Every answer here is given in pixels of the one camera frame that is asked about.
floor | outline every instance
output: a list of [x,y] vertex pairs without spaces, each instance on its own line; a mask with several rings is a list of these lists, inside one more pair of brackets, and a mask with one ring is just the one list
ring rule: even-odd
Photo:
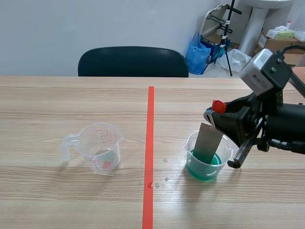
[[202,75],[189,73],[190,78],[239,78],[239,73],[237,72],[232,72],[232,75],[230,76],[228,70],[219,68],[214,63],[211,63]]

bottle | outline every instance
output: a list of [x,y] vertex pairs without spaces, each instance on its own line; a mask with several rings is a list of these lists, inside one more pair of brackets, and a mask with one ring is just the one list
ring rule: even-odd
[[290,26],[291,26],[291,21],[288,21],[287,24],[286,24],[286,28],[289,29]]

sink pedestal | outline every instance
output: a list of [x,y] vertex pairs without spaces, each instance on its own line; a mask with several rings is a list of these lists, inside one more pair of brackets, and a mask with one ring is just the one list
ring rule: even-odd
[[244,32],[242,42],[239,46],[239,50],[249,56],[251,56],[254,52],[268,10],[269,9],[253,7],[252,15]]

robotic arm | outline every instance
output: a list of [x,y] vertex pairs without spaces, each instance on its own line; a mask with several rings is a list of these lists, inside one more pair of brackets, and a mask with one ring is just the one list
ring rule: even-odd
[[305,105],[283,103],[283,88],[290,78],[305,95],[305,85],[284,62],[289,49],[305,50],[305,46],[291,45],[275,53],[263,49],[241,71],[241,79],[253,93],[225,103],[224,112],[209,108],[204,113],[239,147],[234,160],[228,161],[230,167],[240,168],[254,145],[264,152],[271,146],[305,154]]

clear plastic cup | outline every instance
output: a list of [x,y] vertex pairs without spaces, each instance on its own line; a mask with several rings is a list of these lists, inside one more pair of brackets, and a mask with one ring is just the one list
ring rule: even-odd
[[227,161],[232,157],[234,152],[237,152],[237,145],[227,136],[223,136],[216,150],[216,154],[211,164],[206,164],[193,156],[193,150],[198,137],[198,131],[192,133],[187,142],[183,145],[187,152],[186,165],[189,172],[200,180],[211,180],[216,178],[220,170],[224,167]]
[[64,161],[69,161],[69,146],[74,146],[96,173],[103,174],[119,164],[119,142],[122,139],[122,134],[115,126],[108,123],[92,124],[78,134],[65,136],[61,155]]

